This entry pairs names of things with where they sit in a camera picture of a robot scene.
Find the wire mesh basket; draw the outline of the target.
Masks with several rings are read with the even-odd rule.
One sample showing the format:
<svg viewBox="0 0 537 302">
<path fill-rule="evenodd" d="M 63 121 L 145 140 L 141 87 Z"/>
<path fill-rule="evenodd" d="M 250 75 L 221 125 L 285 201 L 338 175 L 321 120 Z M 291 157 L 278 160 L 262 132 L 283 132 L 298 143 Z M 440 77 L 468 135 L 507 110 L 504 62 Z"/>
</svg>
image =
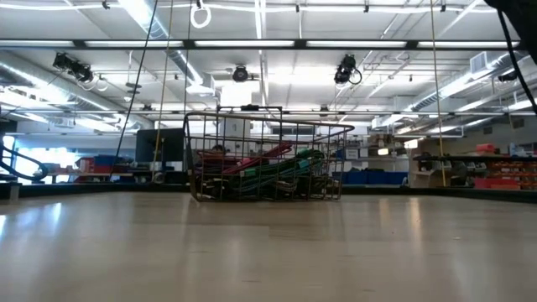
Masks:
<svg viewBox="0 0 537 302">
<path fill-rule="evenodd" d="M 190 112 L 185 169 L 197 201 L 338 200 L 352 125 Z"/>
</svg>

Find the blue storage bins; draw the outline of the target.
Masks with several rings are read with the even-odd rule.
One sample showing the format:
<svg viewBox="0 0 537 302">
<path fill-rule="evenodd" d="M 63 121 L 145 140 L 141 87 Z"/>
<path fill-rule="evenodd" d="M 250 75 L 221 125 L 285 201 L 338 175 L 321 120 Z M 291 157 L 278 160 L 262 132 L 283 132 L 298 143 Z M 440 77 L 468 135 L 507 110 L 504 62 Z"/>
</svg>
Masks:
<svg viewBox="0 0 537 302">
<path fill-rule="evenodd" d="M 332 173 L 332 177 L 344 185 L 402 185 L 407 176 L 407 172 L 372 170 Z"/>
</svg>

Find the black background monitor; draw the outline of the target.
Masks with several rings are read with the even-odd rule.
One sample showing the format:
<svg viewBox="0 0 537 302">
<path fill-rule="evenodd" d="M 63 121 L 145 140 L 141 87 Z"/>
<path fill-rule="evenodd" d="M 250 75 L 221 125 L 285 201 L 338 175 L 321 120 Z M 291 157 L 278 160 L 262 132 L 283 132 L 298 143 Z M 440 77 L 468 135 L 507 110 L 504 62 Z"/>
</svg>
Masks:
<svg viewBox="0 0 537 302">
<path fill-rule="evenodd" d="M 185 156 L 183 128 L 139 130 L 136 133 L 135 162 L 155 162 L 158 169 L 182 171 Z"/>
</svg>

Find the overhead LED light bar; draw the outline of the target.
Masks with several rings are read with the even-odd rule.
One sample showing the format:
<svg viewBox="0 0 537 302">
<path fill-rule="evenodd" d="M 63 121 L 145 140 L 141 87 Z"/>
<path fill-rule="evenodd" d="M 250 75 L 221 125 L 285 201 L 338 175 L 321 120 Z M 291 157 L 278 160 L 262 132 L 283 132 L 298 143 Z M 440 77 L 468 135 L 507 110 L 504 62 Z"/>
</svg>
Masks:
<svg viewBox="0 0 537 302">
<path fill-rule="evenodd" d="M 0 39 L 0 49 L 193 50 L 193 49 L 338 49 L 338 50 L 506 50 L 500 40 L 325 40 L 325 39 Z"/>
</svg>

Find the thin black crossbar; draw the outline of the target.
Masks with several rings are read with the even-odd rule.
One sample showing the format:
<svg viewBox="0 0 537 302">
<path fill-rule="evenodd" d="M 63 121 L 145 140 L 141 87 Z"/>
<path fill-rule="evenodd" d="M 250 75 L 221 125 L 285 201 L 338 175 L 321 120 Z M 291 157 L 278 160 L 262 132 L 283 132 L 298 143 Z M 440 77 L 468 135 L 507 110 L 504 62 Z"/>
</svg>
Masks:
<svg viewBox="0 0 537 302">
<path fill-rule="evenodd" d="M 27 109 L 17 109 L 5 112 L 4 114 L 24 114 L 31 113 L 36 115 L 45 115 L 45 114 L 127 114 L 127 111 L 97 111 L 97 110 L 27 110 Z M 293 116 L 387 116 L 387 115 L 404 115 L 404 116 L 462 116 L 462 117 L 500 117 L 500 116 L 521 116 L 529 117 L 535 116 L 535 112 L 530 111 L 499 111 L 499 112 L 401 112 L 401 111 L 131 111 L 130 114 L 133 115 L 186 115 L 189 113 L 198 114 L 198 113 L 227 113 L 227 114 L 247 114 L 247 115 L 268 115 L 274 114 L 277 116 L 281 115 L 293 115 Z"/>
</svg>

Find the blue crate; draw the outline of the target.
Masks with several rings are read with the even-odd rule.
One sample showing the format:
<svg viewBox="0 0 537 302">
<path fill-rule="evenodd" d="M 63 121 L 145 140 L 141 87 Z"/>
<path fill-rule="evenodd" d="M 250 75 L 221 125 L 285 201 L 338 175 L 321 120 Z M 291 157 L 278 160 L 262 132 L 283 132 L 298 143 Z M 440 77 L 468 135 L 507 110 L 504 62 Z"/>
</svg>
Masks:
<svg viewBox="0 0 537 302">
<path fill-rule="evenodd" d="M 125 159 L 123 157 L 116 157 L 113 155 L 97 155 L 94 157 L 94 164 L 98 166 L 112 166 L 124 162 Z"/>
</svg>

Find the red crate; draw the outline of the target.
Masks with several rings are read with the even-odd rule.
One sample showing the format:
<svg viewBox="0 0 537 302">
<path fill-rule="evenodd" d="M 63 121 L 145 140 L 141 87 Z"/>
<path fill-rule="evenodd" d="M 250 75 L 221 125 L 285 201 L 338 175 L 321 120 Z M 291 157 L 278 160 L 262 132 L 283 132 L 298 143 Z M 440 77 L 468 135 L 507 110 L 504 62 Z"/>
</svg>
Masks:
<svg viewBox="0 0 537 302">
<path fill-rule="evenodd" d="M 112 164 L 109 161 L 97 158 L 80 158 L 76 161 L 76 166 L 82 173 L 104 174 L 112 170 Z"/>
</svg>

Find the dark storage shelf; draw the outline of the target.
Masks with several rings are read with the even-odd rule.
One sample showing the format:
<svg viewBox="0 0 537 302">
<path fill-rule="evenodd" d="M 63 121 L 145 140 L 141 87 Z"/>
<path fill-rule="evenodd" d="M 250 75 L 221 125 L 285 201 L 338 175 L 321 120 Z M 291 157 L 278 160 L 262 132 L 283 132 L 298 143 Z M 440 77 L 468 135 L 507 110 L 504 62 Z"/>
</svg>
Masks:
<svg viewBox="0 0 537 302">
<path fill-rule="evenodd" d="M 476 178 L 516 180 L 519 190 L 537 191 L 537 151 L 513 145 L 508 153 L 412 154 L 408 182 L 412 188 L 473 188 Z"/>
</svg>

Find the red storage bin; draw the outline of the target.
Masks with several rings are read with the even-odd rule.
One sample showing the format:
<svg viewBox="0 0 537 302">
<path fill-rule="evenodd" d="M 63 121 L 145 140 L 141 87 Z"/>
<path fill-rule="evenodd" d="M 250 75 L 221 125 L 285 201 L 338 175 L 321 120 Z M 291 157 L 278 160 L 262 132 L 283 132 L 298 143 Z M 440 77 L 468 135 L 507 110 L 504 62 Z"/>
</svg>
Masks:
<svg viewBox="0 0 537 302">
<path fill-rule="evenodd" d="M 474 180 L 476 189 L 494 189 L 494 190 L 519 190 L 520 185 L 516 180 L 511 179 L 490 179 L 476 178 Z"/>
</svg>

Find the black aluminium table frame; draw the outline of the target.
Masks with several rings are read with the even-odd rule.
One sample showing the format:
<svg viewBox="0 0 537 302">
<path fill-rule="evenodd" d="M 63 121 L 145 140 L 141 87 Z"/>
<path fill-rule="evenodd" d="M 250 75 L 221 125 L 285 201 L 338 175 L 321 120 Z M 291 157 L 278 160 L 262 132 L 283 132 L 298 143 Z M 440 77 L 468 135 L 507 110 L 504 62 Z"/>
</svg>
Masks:
<svg viewBox="0 0 537 302">
<path fill-rule="evenodd" d="M 144 193 L 190 193 L 187 185 L 135 185 L 135 184 L 53 184 L 21 185 L 0 183 L 0 205 L 4 206 L 18 198 L 45 197 L 54 195 L 80 195 L 110 192 Z M 499 200 L 505 202 L 537 205 L 537 191 L 532 190 L 478 190 L 469 188 L 402 188 L 361 187 L 344 185 L 342 195 L 407 195 L 442 196 L 475 200 Z"/>
</svg>

